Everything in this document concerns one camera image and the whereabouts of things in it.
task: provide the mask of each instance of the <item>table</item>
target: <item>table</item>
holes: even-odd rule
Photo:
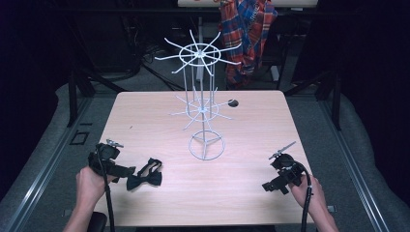
[[[126,190],[126,179],[110,184],[116,226],[199,226],[301,223],[302,208],[291,193],[267,192],[262,184],[278,176],[268,158],[286,150],[308,171],[308,160],[284,95],[280,91],[221,91],[220,107],[211,121],[223,136],[220,157],[201,160],[189,151],[190,136],[202,129],[189,123],[185,92],[120,93],[112,107],[101,142],[123,144],[116,163],[140,170],[149,158],[162,161],[162,183]],[[107,215],[105,197],[96,211]]]
[[[274,0],[277,8],[315,8],[318,0]],[[214,0],[178,0],[179,7],[219,7]]]

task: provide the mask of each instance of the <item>bow tie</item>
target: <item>bow tie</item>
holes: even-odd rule
[[[158,169],[161,167],[161,165],[162,162],[158,159],[150,158],[148,160],[148,163],[140,171],[137,172],[136,176],[131,175],[128,177],[127,190],[135,189],[144,182],[148,182],[153,186],[160,186],[162,181],[162,173],[160,173]],[[141,177],[141,175],[149,166],[151,166],[151,168],[149,169],[148,174],[144,177]]]

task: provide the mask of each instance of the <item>gray carpet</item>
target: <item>gray carpet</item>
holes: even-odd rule
[[[290,77],[292,67],[297,57],[289,57],[285,70],[282,90],[291,88]],[[182,83],[178,76],[171,75],[171,71],[178,68],[174,61],[157,61],[148,64],[157,72]],[[217,66],[217,76],[223,76],[222,66]],[[272,83],[261,77],[250,85],[249,89],[273,88]],[[132,91],[167,91],[161,80],[144,69],[130,79],[115,82]],[[99,142],[103,127],[115,100],[115,93],[94,83],[97,95],[92,99],[79,96],[81,102],[80,114],[72,129],[66,129],[68,123],[68,89],[63,86],[57,91],[59,106],[47,131],[28,160],[20,176],[15,181],[9,193],[0,203],[0,230],[18,231],[61,231],[68,221],[62,217],[64,210],[71,209],[75,203],[75,174],[87,164],[87,156],[94,151]],[[223,78],[217,79],[217,86],[224,89]],[[314,175],[320,180],[328,201],[328,205],[337,207],[334,217],[340,231],[410,231],[410,210],[386,186],[382,176],[374,167],[373,153],[366,130],[357,117],[351,103],[342,98],[340,111],[340,125],[342,131],[335,131],[329,123],[328,103],[316,101],[313,92],[315,87],[306,89],[294,97],[287,97],[287,101],[294,118],[298,133],[301,136],[310,167]],[[75,133],[87,133],[88,137],[83,145],[71,145]],[[361,175],[366,180],[368,192],[380,210],[386,227],[377,229],[370,213],[366,208],[360,192],[360,187],[354,182],[354,175],[346,163],[340,137],[348,145],[348,152],[357,163]],[[40,175],[49,172],[50,178],[44,180],[44,188],[33,188],[39,185]],[[34,190],[38,197],[28,194]],[[300,225],[277,225],[278,232],[299,231]],[[118,228],[118,231],[135,231],[135,228]],[[308,231],[315,231],[314,225]]]

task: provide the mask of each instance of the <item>plaid shirt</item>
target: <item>plaid shirt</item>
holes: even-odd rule
[[[220,15],[225,47],[242,43],[226,52],[229,61],[241,62],[227,64],[225,70],[227,87],[236,89],[248,84],[253,70],[260,67],[269,28],[278,13],[270,0],[221,0]]]

